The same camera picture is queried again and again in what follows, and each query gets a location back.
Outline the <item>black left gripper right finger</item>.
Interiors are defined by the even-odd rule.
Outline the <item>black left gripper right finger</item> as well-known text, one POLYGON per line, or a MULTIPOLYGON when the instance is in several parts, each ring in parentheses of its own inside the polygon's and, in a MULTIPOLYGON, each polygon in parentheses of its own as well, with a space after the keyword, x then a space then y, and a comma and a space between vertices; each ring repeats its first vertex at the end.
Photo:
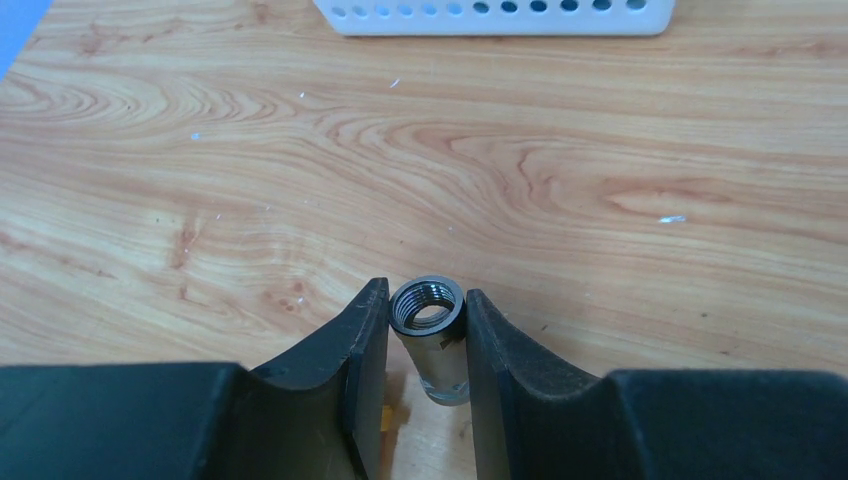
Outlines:
POLYGON ((847 381, 811 370, 597 377, 467 295, 481 479, 843 479, 847 381))

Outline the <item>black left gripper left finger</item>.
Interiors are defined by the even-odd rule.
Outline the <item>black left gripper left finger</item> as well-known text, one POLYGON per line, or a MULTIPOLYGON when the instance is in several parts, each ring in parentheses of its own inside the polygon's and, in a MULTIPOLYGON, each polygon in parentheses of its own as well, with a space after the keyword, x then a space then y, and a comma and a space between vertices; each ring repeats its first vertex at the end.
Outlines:
POLYGON ((370 280, 275 358, 6 366, 5 479, 369 479, 380 465, 389 288, 370 280))

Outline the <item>silver pipe fitting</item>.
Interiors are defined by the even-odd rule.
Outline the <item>silver pipe fitting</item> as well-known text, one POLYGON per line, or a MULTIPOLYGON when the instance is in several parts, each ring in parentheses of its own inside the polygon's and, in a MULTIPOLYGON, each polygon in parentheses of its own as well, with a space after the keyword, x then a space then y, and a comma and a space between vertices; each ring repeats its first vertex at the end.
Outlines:
POLYGON ((470 401, 465 293, 455 281, 427 275, 405 283, 391 298, 389 324, 431 401, 448 407, 470 401))

